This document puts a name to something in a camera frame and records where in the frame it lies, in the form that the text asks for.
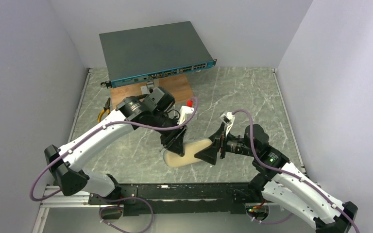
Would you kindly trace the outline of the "beige umbrella case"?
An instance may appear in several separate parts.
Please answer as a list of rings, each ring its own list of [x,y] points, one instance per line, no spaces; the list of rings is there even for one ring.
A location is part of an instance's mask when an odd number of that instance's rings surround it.
[[[169,167],[182,167],[194,164],[201,161],[201,159],[195,157],[195,154],[207,149],[211,145],[212,141],[209,138],[188,142],[184,144],[184,156],[180,156],[174,152],[165,150],[163,152],[163,159],[165,164]]]

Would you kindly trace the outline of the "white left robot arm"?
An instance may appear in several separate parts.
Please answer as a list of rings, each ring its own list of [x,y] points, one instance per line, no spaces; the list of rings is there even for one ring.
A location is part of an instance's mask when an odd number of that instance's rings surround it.
[[[59,148],[48,146],[44,154],[49,171],[63,195],[71,196],[79,191],[101,197],[119,195],[121,188],[112,175],[84,171],[84,166],[111,143],[140,127],[160,133],[165,149],[184,156],[187,126],[179,123],[177,117],[169,116],[174,103],[173,95],[162,87],[155,88],[150,94],[126,97],[107,117],[80,137]]]

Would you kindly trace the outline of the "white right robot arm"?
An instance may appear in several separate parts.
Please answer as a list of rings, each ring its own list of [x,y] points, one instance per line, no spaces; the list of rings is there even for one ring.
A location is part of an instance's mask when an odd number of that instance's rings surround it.
[[[244,136],[226,133],[225,124],[210,136],[210,145],[195,153],[195,158],[215,165],[226,153],[252,157],[259,172],[249,183],[252,199],[279,204],[308,223],[317,233],[346,233],[358,207],[342,202],[323,191],[304,175],[288,157],[269,145],[269,136],[258,125],[249,125]]]

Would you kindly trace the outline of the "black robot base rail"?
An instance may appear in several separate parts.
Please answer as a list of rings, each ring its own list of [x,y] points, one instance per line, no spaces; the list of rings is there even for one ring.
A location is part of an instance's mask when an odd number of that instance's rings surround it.
[[[121,191],[109,198],[91,193],[90,205],[119,204],[124,216],[155,214],[217,213],[244,214],[244,207],[262,202],[247,182],[238,183],[122,183]]]

